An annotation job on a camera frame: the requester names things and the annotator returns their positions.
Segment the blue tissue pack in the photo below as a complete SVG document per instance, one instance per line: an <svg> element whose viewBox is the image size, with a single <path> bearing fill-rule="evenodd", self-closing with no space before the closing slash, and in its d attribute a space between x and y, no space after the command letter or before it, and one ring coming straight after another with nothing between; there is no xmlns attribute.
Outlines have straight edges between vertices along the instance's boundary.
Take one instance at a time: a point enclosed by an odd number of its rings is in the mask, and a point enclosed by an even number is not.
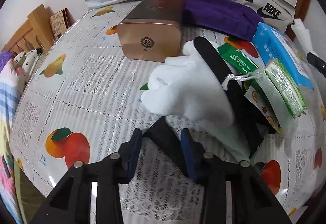
<svg viewBox="0 0 326 224"><path fill-rule="evenodd" d="M286 35L263 22L259 22L252 42L265 65L272 59L278 59L297 85L314 89L304 67L304 61L300 59L298 50Z"/></svg>

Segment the colourful striped bedding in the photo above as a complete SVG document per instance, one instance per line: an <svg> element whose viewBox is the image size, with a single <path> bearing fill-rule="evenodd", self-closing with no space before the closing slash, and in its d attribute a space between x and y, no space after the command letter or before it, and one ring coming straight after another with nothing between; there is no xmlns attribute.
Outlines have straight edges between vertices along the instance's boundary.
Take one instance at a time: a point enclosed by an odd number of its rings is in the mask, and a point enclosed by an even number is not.
<svg viewBox="0 0 326 224"><path fill-rule="evenodd" d="M10 58L1 65L1 200L15 223L23 223L15 191L14 158L9 139L14 115L23 93L22 75Z"/></svg>

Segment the white cloth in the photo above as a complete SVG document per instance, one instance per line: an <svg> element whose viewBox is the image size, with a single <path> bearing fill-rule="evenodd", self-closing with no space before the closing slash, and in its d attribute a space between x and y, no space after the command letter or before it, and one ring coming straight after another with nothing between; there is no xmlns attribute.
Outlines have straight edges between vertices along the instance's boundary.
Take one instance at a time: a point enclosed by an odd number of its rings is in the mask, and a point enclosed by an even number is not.
<svg viewBox="0 0 326 224"><path fill-rule="evenodd" d="M309 29L307 29L304 26L304 24L300 18L294 19L293 24L291 25L291 29L293 30L294 34L296 35L304 52L306 54L312 53L313 55L316 55L316 52L313 50Z"/></svg>

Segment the brown wooden door frame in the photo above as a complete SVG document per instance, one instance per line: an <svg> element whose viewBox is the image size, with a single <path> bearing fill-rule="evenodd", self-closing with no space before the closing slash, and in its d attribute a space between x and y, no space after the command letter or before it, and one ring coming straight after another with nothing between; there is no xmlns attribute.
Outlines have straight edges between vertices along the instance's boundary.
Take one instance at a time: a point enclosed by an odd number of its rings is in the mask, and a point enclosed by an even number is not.
<svg viewBox="0 0 326 224"><path fill-rule="evenodd" d="M300 18L302 21L305 19L311 0L297 0L294 19Z"/></svg>

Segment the brown patterned book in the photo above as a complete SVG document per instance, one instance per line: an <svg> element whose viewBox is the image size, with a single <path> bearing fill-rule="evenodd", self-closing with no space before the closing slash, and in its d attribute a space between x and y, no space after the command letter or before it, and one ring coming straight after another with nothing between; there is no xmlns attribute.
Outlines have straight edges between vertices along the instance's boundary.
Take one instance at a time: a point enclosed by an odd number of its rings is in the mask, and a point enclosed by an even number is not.
<svg viewBox="0 0 326 224"><path fill-rule="evenodd" d="M70 27L68 9L64 8L49 17L50 26L55 38L59 38Z"/></svg>

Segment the white spotted plush toy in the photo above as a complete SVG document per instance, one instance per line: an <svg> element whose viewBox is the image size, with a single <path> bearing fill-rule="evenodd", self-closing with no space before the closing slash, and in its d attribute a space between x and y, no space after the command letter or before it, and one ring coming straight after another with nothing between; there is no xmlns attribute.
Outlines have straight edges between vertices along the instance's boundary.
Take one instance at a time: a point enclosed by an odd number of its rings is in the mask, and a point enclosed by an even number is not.
<svg viewBox="0 0 326 224"><path fill-rule="evenodd" d="M18 88L23 92L30 80L33 70L38 62L38 53L36 49L29 52L20 52L13 60L13 66L20 77Z"/></svg>

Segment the green snack packet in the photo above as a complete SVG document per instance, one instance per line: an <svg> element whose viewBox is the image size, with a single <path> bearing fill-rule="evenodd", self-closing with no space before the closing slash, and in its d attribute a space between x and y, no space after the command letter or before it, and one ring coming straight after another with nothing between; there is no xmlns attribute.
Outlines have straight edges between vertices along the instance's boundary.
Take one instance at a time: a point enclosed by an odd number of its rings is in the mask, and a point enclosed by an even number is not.
<svg viewBox="0 0 326 224"><path fill-rule="evenodd" d="M251 73L259 68L248 56L243 54L239 49L232 47L229 43L218 47L218 52L226 62L231 64L242 75ZM252 79L243 81L241 85L244 88L245 98L258 109L261 113L260 115L264 116L275 131L282 132L268 98L258 86L258 83Z"/></svg>

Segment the green gold tin box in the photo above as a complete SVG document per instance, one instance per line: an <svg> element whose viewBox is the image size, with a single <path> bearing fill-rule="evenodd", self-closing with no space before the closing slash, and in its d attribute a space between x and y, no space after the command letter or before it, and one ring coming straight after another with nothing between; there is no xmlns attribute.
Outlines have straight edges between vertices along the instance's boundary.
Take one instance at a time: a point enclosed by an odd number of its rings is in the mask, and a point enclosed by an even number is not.
<svg viewBox="0 0 326 224"><path fill-rule="evenodd" d="M129 59L164 62L180 52L184 0L143 0L117 25Z"/></svg>

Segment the purple towel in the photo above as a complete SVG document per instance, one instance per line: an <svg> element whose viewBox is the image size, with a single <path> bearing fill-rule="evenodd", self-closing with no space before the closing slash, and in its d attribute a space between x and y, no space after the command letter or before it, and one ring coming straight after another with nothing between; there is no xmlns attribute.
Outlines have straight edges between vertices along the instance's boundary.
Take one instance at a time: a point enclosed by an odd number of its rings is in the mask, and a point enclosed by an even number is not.
<svg viewBox="0 0 326 224"><path fill-rule="evenodd" d="M184 0L182 22L251 41L263 21L252 8L230 0Z"/></svg>

